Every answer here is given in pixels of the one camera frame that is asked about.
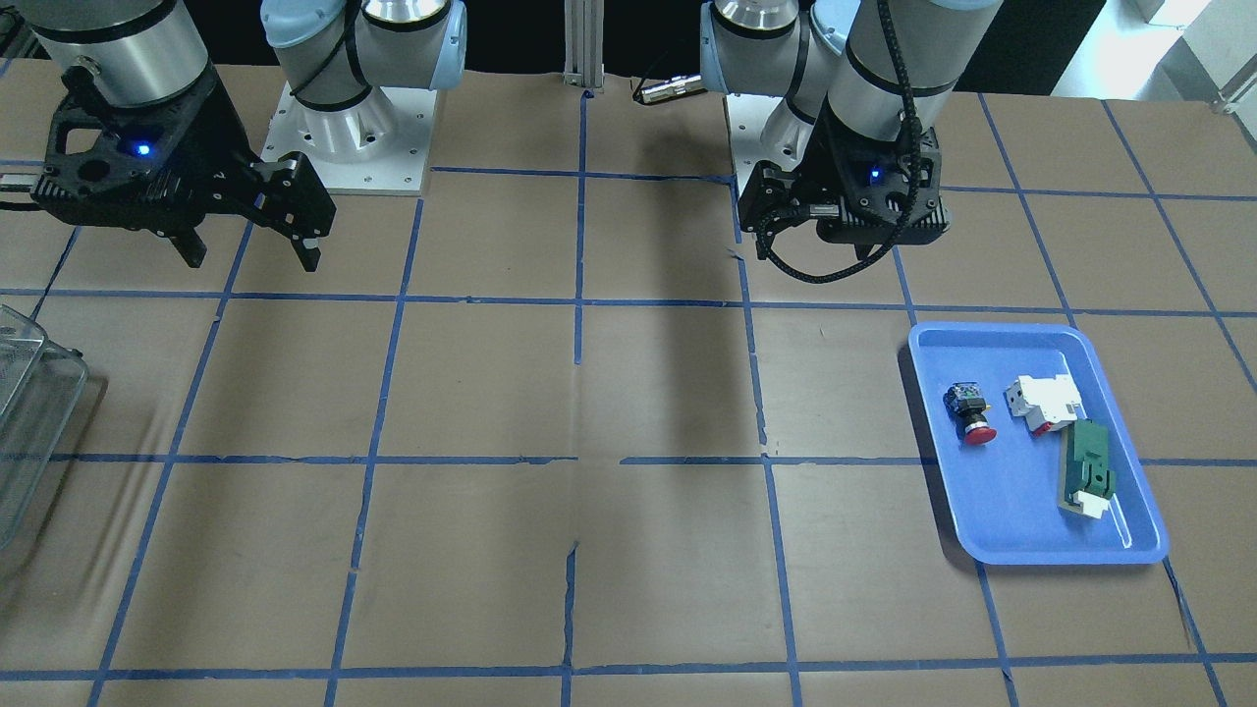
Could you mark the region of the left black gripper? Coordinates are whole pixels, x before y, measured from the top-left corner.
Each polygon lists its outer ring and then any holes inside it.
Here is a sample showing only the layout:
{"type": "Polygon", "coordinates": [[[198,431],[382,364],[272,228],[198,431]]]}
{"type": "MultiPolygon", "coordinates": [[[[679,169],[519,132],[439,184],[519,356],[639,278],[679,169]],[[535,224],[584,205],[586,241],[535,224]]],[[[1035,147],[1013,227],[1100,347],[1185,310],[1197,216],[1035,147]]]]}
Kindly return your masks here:
{"type": "Polygon", "coordinates": [[[918,198],[913,205],[908,205],[910,155],[906,142],[867,138],[843,125],[820,125],[820,131],[830,143],[848,196],[859,198],[875,213],[867,220],[851,215],[818,220],[816,231],[821,242],[854,245],[857,258],[865,260],[892,235],[904,210],[910,218],[897,245],[930,245],[952,228],[952,211],[940,195],[941,153],[935,130],[930,127],[920,138],[918,198]]]}

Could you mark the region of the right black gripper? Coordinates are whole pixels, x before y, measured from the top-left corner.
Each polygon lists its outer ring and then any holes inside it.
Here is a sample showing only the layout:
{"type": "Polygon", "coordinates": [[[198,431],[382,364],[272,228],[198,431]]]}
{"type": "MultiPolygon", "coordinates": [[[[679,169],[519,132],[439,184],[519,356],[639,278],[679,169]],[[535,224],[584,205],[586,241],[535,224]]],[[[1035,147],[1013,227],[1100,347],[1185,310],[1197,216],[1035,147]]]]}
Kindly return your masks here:
{"type": "Polygon", "coordinates": [[[302,270],[317,272],[336,205],[305,153],[275,162],[256,153],[219,75],[200,75],[170,108],[177,138],[155,176],[160,215],[147,229],[197,269],[207,253],[196,231],[202,219],[235,214],[287,238],[302,270]]]}

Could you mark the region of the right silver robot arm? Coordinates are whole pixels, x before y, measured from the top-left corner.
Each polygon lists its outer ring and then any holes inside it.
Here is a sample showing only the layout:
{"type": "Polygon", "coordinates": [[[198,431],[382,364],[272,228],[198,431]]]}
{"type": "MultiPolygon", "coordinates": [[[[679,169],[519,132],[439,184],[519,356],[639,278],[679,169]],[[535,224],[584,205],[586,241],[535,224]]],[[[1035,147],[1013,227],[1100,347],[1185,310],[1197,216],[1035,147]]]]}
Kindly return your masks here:
{"type": "Polygon", "coordinates": [[[323,170],[380,170],[419,146],[395,92],[463,81],[463,1],[265,1],[269,47],[287,73],[295,143],[251,148],[184,1],[19,1],[60,67],[67,98],[49,127],[31,208],[72,226],[148,230],[192,268],[207,214],[280,234],[314,272],[336,206],[323,170]]]}

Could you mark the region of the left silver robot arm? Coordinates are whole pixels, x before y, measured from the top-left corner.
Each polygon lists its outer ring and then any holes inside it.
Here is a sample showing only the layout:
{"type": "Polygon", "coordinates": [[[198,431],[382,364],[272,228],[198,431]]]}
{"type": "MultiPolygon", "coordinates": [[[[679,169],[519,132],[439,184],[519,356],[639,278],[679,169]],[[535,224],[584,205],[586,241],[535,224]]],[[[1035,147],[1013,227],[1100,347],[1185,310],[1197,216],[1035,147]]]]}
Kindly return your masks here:
{"type": "Polygon", "coordinates": [[[930,245],[949,229],[935,121],[997,1],[708,1],[703,86],[778,99],[742,169],[738,220],[768,258],[783,230],[930,245]]]}

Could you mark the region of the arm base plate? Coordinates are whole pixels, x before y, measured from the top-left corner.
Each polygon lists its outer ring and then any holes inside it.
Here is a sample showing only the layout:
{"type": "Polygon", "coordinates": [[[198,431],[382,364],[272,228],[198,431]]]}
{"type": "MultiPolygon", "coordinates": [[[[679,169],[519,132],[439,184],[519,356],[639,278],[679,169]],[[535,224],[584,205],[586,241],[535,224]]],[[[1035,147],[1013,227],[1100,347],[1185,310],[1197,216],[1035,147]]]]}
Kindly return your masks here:
{"type": "Polygon", "coordinates": [[[837,204],[840,215],[865,220],[875,216],[859,198],[846,192],[830,143],[820,131],[821,122],[808,125],[786,98],[776,96],[735,93],[727,99],[727,111],[738,196],[750,167],[769,160],[798,174],[794,196],[837,204]]]}
{"type": "Polygon", "coordinates": [[[275,162],[289,152],[305,153],[333,195],[419,198],[441,97],[377,86],[354,107],[319,112],[297,103],[283,86],[261,156],[275,162]]]}

